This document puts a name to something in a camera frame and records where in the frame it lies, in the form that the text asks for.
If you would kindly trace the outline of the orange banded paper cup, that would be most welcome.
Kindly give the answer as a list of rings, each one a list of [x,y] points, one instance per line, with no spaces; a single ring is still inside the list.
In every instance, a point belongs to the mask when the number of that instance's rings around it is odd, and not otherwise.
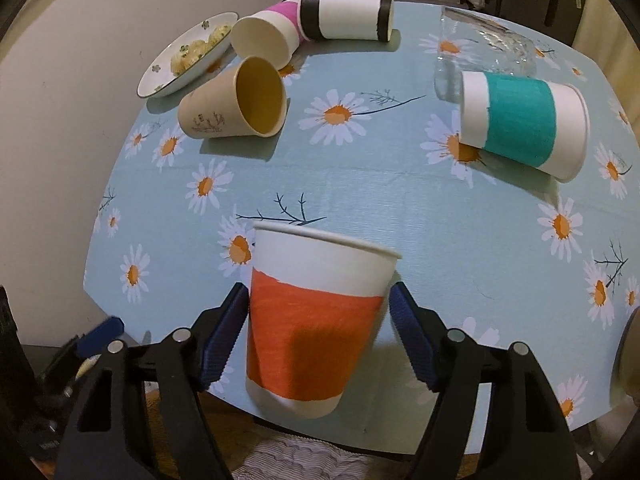
[[[268,410],[326,416],[371,340],[401,255],[306,226],[262,220],[254,230],[247,392]]]

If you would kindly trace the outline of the tan kraft paper cup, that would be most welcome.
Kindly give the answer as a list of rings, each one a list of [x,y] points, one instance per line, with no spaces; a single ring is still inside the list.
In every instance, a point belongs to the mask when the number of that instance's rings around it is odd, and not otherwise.
[[[184,96],[178,124],[193,139],[270,138],[285,122],[287,99],[278,70],[250,56]]]

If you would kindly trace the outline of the teal banded paper cup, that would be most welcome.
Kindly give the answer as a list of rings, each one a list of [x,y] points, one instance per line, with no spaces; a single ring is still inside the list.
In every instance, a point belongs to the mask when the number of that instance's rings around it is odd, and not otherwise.
[[[460,143],[560,182],[580,173],[590,117],[576,87],[486,72],[463,72],[460,80]]]

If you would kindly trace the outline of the pink banded paper cup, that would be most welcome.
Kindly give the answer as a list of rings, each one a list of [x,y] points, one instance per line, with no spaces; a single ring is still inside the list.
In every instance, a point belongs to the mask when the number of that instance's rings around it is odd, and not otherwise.
[[[280,70],[304,41],[297,23],[299,0],[284,0],[237,21],[231,45],[240,58],[258,56]]]

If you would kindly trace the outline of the black banded paper cup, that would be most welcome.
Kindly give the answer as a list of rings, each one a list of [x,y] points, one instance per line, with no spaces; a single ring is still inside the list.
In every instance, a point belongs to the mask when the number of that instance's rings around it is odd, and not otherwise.
[[[298,0],[297,21],[307,40],[390,42],[394,0]]]

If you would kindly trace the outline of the clear glass cup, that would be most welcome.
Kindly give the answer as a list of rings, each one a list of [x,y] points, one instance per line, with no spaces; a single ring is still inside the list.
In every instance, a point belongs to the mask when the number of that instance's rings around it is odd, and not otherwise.
[[[526,37],[489,18],[443,8],[436,40],[436,96],[459,103],[462,72],[486,72],[533,78],[535,47]]]

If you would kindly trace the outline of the white bowl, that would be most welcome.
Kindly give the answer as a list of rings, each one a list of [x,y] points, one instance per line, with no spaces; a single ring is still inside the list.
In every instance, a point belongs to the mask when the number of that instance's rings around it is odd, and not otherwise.
[[[640,313],[639,309],[634,309],[625,326],[615,361],[615,377],[635,404],[639,404],[639,330]]]

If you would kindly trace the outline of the blue daisy tablecloth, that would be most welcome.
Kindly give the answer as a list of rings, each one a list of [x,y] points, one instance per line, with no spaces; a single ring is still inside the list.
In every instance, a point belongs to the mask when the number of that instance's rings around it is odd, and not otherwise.
[[[137,340],[159,341],[252,270],[252,223],[309,224],[398,250],[416,301],[482,344],[533,349],[567,423],[624,398],[616,350],[639,303],[639,148],[589,58],[538,32],[536,74],[590,115],[585,165],[559,183],[462,148],[434,91],[438,6],[397,3],[397,37],[322,42],[284,73],[271,139],[192,140],[178,96],[142,108],[115,162],[84,287]]]

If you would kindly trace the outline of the white floral plate with snacks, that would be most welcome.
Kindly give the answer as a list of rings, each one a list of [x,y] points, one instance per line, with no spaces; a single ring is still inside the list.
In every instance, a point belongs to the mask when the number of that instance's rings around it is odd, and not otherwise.
[[[137,96],[140,99],[169,96],[218,66],[230,48],[231,29],[238,19],[236,12],[224,12],[206,18],[180,35],[145,70]]]

